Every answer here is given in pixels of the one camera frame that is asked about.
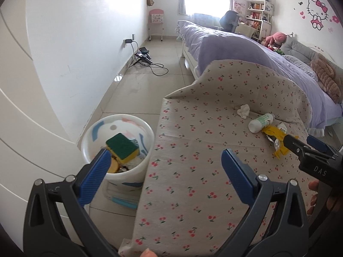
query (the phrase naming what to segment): bed frame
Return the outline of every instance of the bed frame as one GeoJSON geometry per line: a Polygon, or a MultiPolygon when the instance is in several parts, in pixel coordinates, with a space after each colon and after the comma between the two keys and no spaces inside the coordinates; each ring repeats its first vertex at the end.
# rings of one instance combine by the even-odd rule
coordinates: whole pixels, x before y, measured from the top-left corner
{"type": "Polygon", "coordinates": [[[197,75],[197,69],[196,67],[198,66],[198,62],[193,58],[193,56],[191,55],[191,53],[189,53],[189,49],[185,44],[185,41],[182,42],[182,58],[185,58],[185,65],[186,68],[189,68],[195,78],[195,80],[197,80],[199,78],[199,76],[197,75]]]}

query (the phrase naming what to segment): green scouring pad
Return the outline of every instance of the green scouring pad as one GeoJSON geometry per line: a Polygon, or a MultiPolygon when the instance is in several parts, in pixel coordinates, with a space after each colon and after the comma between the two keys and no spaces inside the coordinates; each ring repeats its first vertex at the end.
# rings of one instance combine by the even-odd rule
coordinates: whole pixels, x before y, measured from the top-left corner
{"type": "Polygon", "coordinates": [[[121,133],[107,140],[106,145],[107,149],[121,164],[133,160],[139,154],[139,146],[121,133]]]}

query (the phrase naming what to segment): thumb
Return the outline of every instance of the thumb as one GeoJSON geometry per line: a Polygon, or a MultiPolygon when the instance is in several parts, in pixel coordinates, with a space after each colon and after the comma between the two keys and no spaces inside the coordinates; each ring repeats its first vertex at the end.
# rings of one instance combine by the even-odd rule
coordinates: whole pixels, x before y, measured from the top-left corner
{"type": "Polygon", "coordinates": [[[144,250],[141,257],[157,257],[157,255],[147,248],[146,250],[144,250]]]}

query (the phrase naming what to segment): gray pillow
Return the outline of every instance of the gray pillow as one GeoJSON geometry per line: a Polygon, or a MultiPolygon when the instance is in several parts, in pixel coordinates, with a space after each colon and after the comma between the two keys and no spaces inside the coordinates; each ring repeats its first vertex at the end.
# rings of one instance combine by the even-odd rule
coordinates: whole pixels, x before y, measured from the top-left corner
{"type": "Polygon", "coordinates": [[[296,57],[293,57],[291,55],[283,55],[283,57],[292,63],[293,65],[297,66],[298,68],[302,69],[304,72],[306,72],[309,76],[311,76],[316,82],[318,82],[318,76],[314,72],[312,68],[310,68],[308,65],[306,65],[304,62],[300,61],[296,57]]]}
{"type": "Polygon", "coordinates": [[[294,56],[308,66],[311,66],[311,60],[313,60],[317,54],[317,52],[298,42],[293,37],[287,37],[286,42],[280,49],[286,55],[294,56]]]}

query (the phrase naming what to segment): cherry print fabric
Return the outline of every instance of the cherry print fabric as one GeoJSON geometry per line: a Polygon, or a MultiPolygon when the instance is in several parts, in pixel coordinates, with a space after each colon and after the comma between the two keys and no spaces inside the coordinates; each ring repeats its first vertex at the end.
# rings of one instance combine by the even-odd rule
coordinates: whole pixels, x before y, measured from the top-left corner
{"type": "MultiPolygon", "coordinates": [[[[306,142],[312,109],[305,93],[273,70],[244,61],[214,61],[191,86],[163,100],[154,151],[147,170],[132,241],[121,256],[139,256],[146,248],[159,256],[210,256],[232,234],[247,211],[221,166],[231,148],[257,174],[272,181],[298,180],[309,207],[313,180],[299,171],[297,157],[277,159],[263,133],[248,123],[265,113],[284,122],[288,133],[306,142]],[[241,105],[251,112],[237,115],[241,105]]],[[[271,204],[254,242],[263,236],[271,204]]]]}

